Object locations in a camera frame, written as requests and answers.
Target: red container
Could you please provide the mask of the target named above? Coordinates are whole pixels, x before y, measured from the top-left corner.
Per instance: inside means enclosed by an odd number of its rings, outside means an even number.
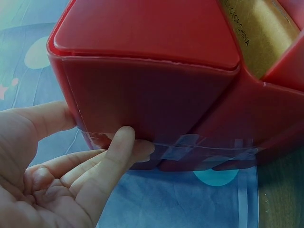
[[[258,80],[215,0],[72,0],[47,48],[91,148],[107,148],[124,125],[155,142],[134,169],[245,168],[304,132],[304,32]]]
[[[172,144],[239,74],[239,54],[213,0],[73,0],[47,44],[66,101],[91,147],[130,125]],[[154,168],[166,147],[157,146]]]

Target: finger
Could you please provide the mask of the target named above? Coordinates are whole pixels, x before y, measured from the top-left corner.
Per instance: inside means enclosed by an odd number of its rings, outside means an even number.
[[[65,102],[51,102],[29,108],[15,108],[4,112],[18,114],[35,128],[38,140],[75,127],[75,120]]]
[[[133,165],[137,161],[147,161],[148,155],[144,153],[147,147],[151,147],[151,143],[145,140],[136,140],[133,152],[132,159],[130,159],[131,165]],[[84,163],[76,166],[71,171],[67,172],[62,176],[61,182],[67,188],[70,188],[73,185],[74,192],[77,194],[84,184],[84,182],[90,178],[91,172],[86,173],[88,170],[96,166],[105,156],[106,152],[99,154],[91,159],[85,161]]]
[[[130,127],[123,127],[113,141],[100,163],[81,187],[76,202],[96,224],[115,185],[125,172],[131,157],[135,133]]]
[[[30,194],[32,192],[33,178],[36,173],[39,173],[39,170],[47,169],[52,178],[59,179],[76,166],[102,152],[103,150],[75,152],[27,168],[23,177],[24,194]]]
[[[98,154],[95,157],[85,161],[84,163],[76,166],[65,175],[60,178],[61,183],[66,188],[70,188],[71,185],[88,170],[99,164],[99,162],[105,157],[106,151],[104,153]]]

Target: blue bedsheet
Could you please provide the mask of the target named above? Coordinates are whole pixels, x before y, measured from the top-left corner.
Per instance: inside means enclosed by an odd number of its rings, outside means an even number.
[[[0,110],[63,100],[46,40],[68,0],[0,0]],[[77,128],[43,139],[32,164],[88,150]],[[257,228],[256,168],[129,171],[99,227]]]

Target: clear tape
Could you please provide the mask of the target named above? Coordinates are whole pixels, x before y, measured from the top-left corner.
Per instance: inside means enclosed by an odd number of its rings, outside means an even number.
[[[81,132],[92,149],[104,149],[109,145],[114,135],[109,133]],[[152,159],[180,161],[195,152],[199,154],[199,157],[218,157],[219,161],[213,161],[215,166],[230,160],[254,160],[255,154],[261,150],[261,148],[254,145],[253,139],[221,140],[202,137],[198,134],[182,135],[172,144],[160,142],[154,142],[154,144],[156,148],[159,146],[166,147],[166,149],[162,153],[156,150],[154,155],[152,155]]]

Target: red plastic panel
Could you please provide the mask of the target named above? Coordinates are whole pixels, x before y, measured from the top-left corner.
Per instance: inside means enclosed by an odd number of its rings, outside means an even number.
[[[304,92],[304,30],[262,80]]]
[[[304,29],[304,1],[303,0],[278,0],[286,12],[292,17],[297,26]]]
[[[226,70],[239,62],[215,0],[75,0],[54,44],[61,55],[151,58]]]

